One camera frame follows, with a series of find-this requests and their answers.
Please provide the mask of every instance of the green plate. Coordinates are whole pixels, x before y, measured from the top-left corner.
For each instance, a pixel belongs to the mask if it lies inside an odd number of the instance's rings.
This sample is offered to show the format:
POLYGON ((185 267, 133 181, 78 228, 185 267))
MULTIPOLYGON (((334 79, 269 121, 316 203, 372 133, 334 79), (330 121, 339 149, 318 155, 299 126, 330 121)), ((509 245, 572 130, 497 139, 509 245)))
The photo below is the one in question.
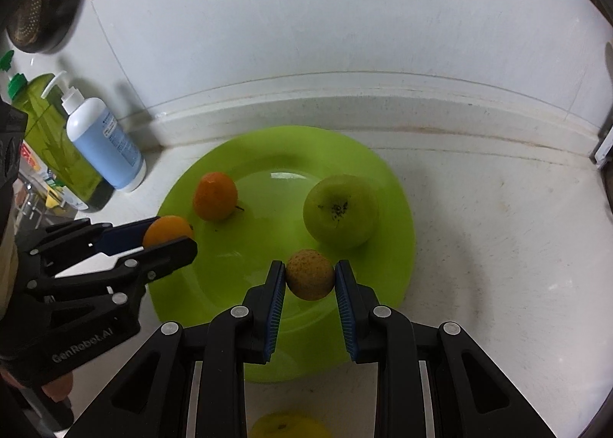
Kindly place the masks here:
MULTIPOLYGON (((359 142, 318 128, 268 128, 220 145, 182 175, 159 214, 187 218, 198 243, 198 256, 190 266, 149 285, 160 320, 175 320, 185 327, 210 322, 240 304, 247 289, 264 282, 271 261, 287 261, 300 249, 318 249, 333 263, 350 260, 357 280, 392 307, 402 302, 413 268, 411 210, 393 172, 359 142), (204 222, 195 215, 192 194, 208 172, 232 177, 244 212, 236 210, 220 223, 204 222), (302 222, 308 192, 335 174, 366 177, 379 198, 375 235, 350 251, 320 245, 302 222)), ((335 295, 309 302, 288 290, 277 350, 267 365, 245 366, 245 377, 285 381, 348 359, 335 295)))

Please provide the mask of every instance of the soap bottle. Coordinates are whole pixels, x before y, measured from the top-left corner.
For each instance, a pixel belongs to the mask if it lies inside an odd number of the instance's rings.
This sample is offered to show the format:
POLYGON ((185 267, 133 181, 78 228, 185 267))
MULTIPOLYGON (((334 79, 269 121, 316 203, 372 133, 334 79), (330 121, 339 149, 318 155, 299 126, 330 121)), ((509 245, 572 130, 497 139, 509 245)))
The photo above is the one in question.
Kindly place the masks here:
POLYGON ((49 82, 42 97, 54 87, 62 89, 68 113, 66 133, 81 154, 115 189, 129 193, 145 178, 147 166, 140 150, 126 135, 102 99, 85 99, 79 89, 67 88, 62 71, 49 82))
MULTIPOLYGON (((10 70, 13 54, 11 50, 0 59, 0 70, 10 70)), ((100 210, 113 194, 113 188, 69 140, 66 118, 60 113, 62 94, 59 88, 53 87, 46 99, 41 97, 53 78, 49 73, 28 82, 23 74, 14 75, 8 83, 8 96, 15 108, 28 115, 24 137, 28 145, 87 205, 84 211, 100 210)))

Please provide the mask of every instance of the countertop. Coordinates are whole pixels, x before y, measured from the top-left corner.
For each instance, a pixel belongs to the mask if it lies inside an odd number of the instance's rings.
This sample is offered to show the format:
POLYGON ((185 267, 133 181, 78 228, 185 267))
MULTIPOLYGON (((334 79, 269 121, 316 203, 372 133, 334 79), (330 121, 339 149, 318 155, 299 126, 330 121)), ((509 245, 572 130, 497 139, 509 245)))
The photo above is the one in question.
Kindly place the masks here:
MULTIPOLYGON (((454 320, 482 346, 556 436, 576 438, 613 386, 613 217, 587 157, 474 136, 344 132, 396 173, 417 236, 399 308, 438 326, 454 320)), ((150 217, 179 176, 220 142, 146 155, 149 173, 93 222, 150 217)), ((96 256, 72 272, 110 267, 96 256)), ((75 373, 80 414, 159 326, 143 298, 141 333, 75 373)), ((299 410, 336 438, 373 436, 375 366, 344 364, 282 384, 245 385, 247 425, 299 410)))

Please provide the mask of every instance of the green bottle cap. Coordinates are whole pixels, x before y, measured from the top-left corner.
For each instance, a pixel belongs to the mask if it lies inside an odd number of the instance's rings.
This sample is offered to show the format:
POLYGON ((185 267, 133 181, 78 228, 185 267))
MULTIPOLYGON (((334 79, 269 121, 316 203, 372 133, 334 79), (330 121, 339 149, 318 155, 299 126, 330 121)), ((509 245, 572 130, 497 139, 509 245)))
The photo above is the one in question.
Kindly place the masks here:
POLYGON ((0 71, 10 70, 10 63, 13 61, 13 54, 15 54, 15 51, 10 50, 4 56, 2 56, 2 59, 0 59, 0 71))
POLYGON ((8 97, 10 100, 13 100, 15 96, 28 84, 26 77, 23 73, 17 73, 13 78, 8 82, 8 97))

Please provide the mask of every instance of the green dish soap bottle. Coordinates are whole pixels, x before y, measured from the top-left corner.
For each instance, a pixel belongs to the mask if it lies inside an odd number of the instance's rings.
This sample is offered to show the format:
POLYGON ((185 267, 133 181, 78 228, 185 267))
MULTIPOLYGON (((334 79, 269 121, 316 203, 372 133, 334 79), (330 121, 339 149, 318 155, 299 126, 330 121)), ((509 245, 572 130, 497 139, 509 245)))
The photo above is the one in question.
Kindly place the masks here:
MULTIPOLYGON (((0 71, 8 72, 15 52, 8 51, 0 59, 0 71)), ((97 211, 108 202, 113 187, 82 157, 66 134, 66 114, 62 107, 62 91, 51 88, 46 99, 42 91, 53 79, 52 73, 40 75, 28 83, 19 73, 8 83, 12 105, 28 115, 24 140, 38 154, 57 178, 88 208, 97 211)))

